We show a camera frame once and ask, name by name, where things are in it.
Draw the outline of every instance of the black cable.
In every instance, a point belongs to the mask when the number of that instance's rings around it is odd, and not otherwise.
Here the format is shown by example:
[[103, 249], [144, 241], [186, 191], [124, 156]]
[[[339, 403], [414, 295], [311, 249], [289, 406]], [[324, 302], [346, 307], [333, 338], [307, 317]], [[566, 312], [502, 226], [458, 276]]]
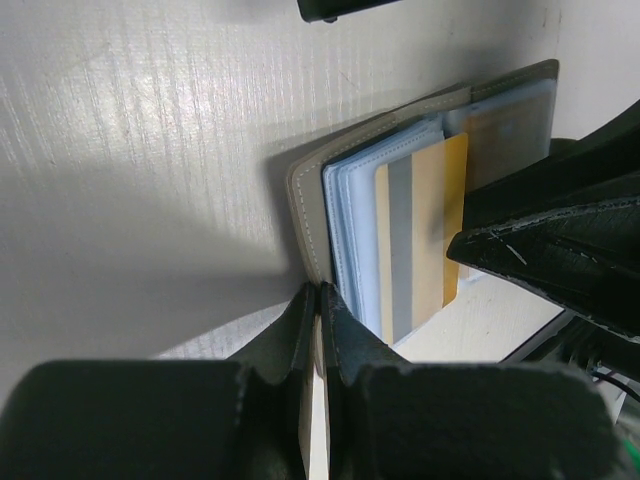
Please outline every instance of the black cable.
[[[606, 375], [608, 378], [613, 377], [616, 374], [616, 372], [614, 372], [613, 370], [609, 370], [607, 373], [605, 373], [604, 375]], [[604, 380], [602, 380], [601, 378], [597, 378], [595, 382], [596, 385], [600, 385], [602, 382], [604, 382]]]
[[638, 394], [638, 392], [636, 392], [629, 385], [622, 383], [620, 380], [617, 380], [613, 377], [610, 377], [606, 373], [601, 373], [601, 372], [591, 372], [591, 375], [599, 380], [602, 380], [604, 382], [610, 383], [615, 387], [618, 387], [620, 390], [622, 390], [631, 398], [633, 398], [636, 402], [640, 402], [640, 394]]

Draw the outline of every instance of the white textured wall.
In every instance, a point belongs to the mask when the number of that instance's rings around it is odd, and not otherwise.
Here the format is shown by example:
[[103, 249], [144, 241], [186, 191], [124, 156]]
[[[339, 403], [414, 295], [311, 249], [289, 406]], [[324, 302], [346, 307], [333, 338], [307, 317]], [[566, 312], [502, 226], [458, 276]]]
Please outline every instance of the white textured wall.
[[0, 12], [0, 398], [45, 359], [154, 355], [285, 301], [304, 276], [284, 172], [341, 126], [554, 56], [561, 134], [640, 96], [635, 0], [404, 0], [333, 25], [295, 0]]

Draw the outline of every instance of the wallet stitching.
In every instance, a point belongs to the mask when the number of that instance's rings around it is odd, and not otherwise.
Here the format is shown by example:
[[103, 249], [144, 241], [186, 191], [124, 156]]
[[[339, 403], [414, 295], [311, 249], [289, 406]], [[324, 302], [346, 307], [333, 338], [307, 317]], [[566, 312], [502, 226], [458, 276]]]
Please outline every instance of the wallet stitching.
[[509, 85], [510, 83], [515, 83], [516, 81], [522, 80], [523, 78], [533, 77], [534, 75], [537, 75], [540, 72], [544, 72], [546, 70], [554, 70], [554, 68], [550, 67], [550, 66], [544, 66], [544, 67], [542, 67], [540, 69], [533, 70], [533, 71], [528, 72], [528, 73], [523, 73], [522, 75], [518, 75], [517, 77], [513, 77], [513, 78], [510, 78], [508, 80], [504, 80], [503, 82], [496, 83], [495, 85], [491, 85], [489, 87], [485, 87], [485, 88], [482, 88], [480, 90], [472, 91], [472, 93], [473, 94], [478, 94], [478, 93], [490, 92], [491, 90], [495, 90], [495, 89], [500, 88], [500, 87], [502, 87], [504, 85]]
[[[419, 108], [419, 110], [428, 110], [428, 109], [431, 109], [431, 108], [439, 107], [441, 105], [446, 105], [448, 103], [453, 103], [456, 100], [458, 100], [458, 99], [457, 98], [450, 98], [448, 100], [443, 100], [443, 101], [438, 102], [438, 103], [423, 105], [422, 107]], [[368, 140], [369, 138], [375, 136], [377, 133], [379, 133], [379, 132], [381, 132], [381, 131], [383, 131], [383, 130], [385, 130], [385, 129], [393, 126], [393, 125], [395, 125], [396, 123], [398, 123], [398, 120], [397, 119], [393, 119], [389, 123], [386, 123], [386, 124], [382, 125], [381, 127], [379, 127], [378, 129], [376, 129], [375, 131], [369, 132], [368, 134], [366, 134], [365, 136], [359, 138], [358, 140], [354, 140], [349, 145], [341, 148], [337, 152], [334, 152], [334, 153], [332, 153], [331, 155], [329, 155], [327, 157], [321, 158], [316, 163], [314, 163], [313, 165], [308, 167], [306, 170], [303, 170], [302, 172], [300, 172], [300, 174], [298, 174], [298, 177], [296, 178], [296, 187], [298, 189], [298, 198], [300, 199], [300, 206], [302, 207], [302, 218], [304, 220], [304, 226], [305, 226], [305, 230], [307, 232], [307, 239], [309, 240], [309, 248], [311, 249], [311, 255], [313, 256], [313, 263], [315, 265], [316, 273], [318, 274], [318, 277], [319, 277], [320, 280], [323, 280], [323, 278], [322, 278], [322, 273], [320, 272], [320, 266], [318, 265], [318, 257], [316, 256], [316, 251], [315, 251], [315, 248], [313, 246], [313, 239], [311, 238], [311, 228], [309, 227], [307, 211], [306, 211], [306, 208], [304, 206], [304, 195], [302, 194], [302, 187], [300, 185], [300, 179], [302, 177], [304, 177], [307, 173], [309, 173], [311, 170], [313, 170], [317, 166], [321, 165], [322, 163], [324, 163], [324, 162], [326, 162], [328, 160], [331, 160], [332, 158], [337, 157], [341, 153], [346, 152], [350, 148], [355, 147], [356, 145], [358, 145], [359, 143], [363, 142], [364, 140]]]
[[[305, 313], [305, 315], [308, 313], [307, 312], [307, 308], [309, 305], [309, 292], [306, 293], [305, 297], [304, 297], [304, 307], [303, 307], [303, 311]], [[296, 342], [296, 348], [293, 351], [293, 357], [292, 357], [292, 362], [295, 362], [295, 359], [298, 356], [298, 351], [300, 350], [300, 337], [298, 337], [298, 341]]]
[[[346, 304], [344, 304], [344, 299], [342, 299], [341, 297], [338, 296], [338, 293], [335, 290], [334, 286], [331, 286], [329, 288], [329, 292], [328, 292], [328, 303], [329, 303], [329, 335], [331, 338], [331, 342], [333, 343], [333, 348], [335, 349], [336, 353], [335, 353], [335, 361], [338, 363], [338, 366], [340, 365], [340, 347], [336, 344], [336, 336], [334, 333], [334, 327], [335, 327], [335, 323], [336, 323], [336, 316], [335, 316], [335, 311], [338, 308], [342, 308], [343, 306], [345, 308], [348, 309], [348, 307], [346, 306]], [[347, 382], [345, 382], [344, 380], [344, 375], [342, 373], [342, 369], [338, 368], [338, 375], [340, 376], [340, 380], [342, 380], [343, 384], [347, 384]]]
[[[326, 191], [327, 196], [329, 197], [329, 204], [326, 205], [325, 204], [325, 211], [327, 213], [327, 224], [329, 223], [329, 214], [333, 215], [334, 218], [337, 218], [337, 212], [336, 212], [336, 207], [335, 207], [335, 202], [333, 201], [333, 191], [332, 190], [327, 190]], [[329, 241], [331, 242], [331, 245], [333, 245], [333, 237], [334, 234], [335, 236], [337, 236], [337, 231], [333, 232], [333, 230], [331, 228], [328, 229], [329, 230]], [[334, 254], [334, 258], [335, 260], [338, 262], [338, 265], [335, 268], [335, 274], [336, 274], [336, 282], [341, 282], [341, 278], [344, 277], [343, 275], [343, 268], [342, 268], [342, 261], [341, 259], [338, 257], [338, 255]]]

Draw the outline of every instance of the wallet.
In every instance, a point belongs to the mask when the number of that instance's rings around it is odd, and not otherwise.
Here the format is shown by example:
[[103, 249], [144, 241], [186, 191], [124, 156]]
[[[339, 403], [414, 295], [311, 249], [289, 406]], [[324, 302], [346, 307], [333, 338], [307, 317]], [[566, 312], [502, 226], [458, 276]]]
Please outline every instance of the wallet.
[[[310, 280], [336, 283], [354, 316], [387, 343], [437, 311], [420, 304], [433, 290], [422, 270], [437, 270], [443, 285], [431, 304], [451, 301], [466, 274], [447, 265], [444, 251], [462, 226], [464, 191], [547, 156], [558, 71], [547, 60], [454, 85], [352, 127], [293, 164], [287, 195]], [[462, 191], [447, 197], [438, 185], [455, 178]], [[439, 224], [431, 225], [435, 211]]]

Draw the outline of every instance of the black object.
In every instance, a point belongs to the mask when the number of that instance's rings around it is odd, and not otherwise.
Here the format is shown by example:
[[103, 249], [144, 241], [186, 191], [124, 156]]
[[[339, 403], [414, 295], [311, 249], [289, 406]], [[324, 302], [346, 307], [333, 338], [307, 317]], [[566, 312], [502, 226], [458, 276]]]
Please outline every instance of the black object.
[[640, 343], [640, 102], [465, 199], [449, 258]]
[[326, 284], [227, 361], [37, 367], [0, 420], [0, 478], [304, 479], [317, 313], [332, 480], [637, 478], [579, 371], [411, 364]]
[[298, 0], [298, 6], [306, 22], [332, 22], [342, 15], [395, 1], [397, 0]]
[[35, 368], [0, 420], [0, 478], [305, 478], [298, 447], [315, 288], [226, 361]]
[[545, 325], [503, 362], [553, 361], [592, 371], [606, 367], [640, 379], [640, 345], [565, 311]]
[[577, 370], [411, 364], [333, 286], [322, 287], [321, 312], [331, 479], [635, 477]]
[[629, 385], [621, 382], [620, 380], [618, 380], [616, 378], [613, 378], [612, 376], [607, 375], [605, 373], [601, 373], [601, 372], [592, 372], [591, 375], [593, 375], [594, 378], [597, 378], [600, 381], [610, 383], [614, 387], [619, 388], [624, 393], [629, 395], [636, 402], [640, 402], [640, 394], [638, 394], [638, 392], [636, 392], [633, 388], [631, 388]]

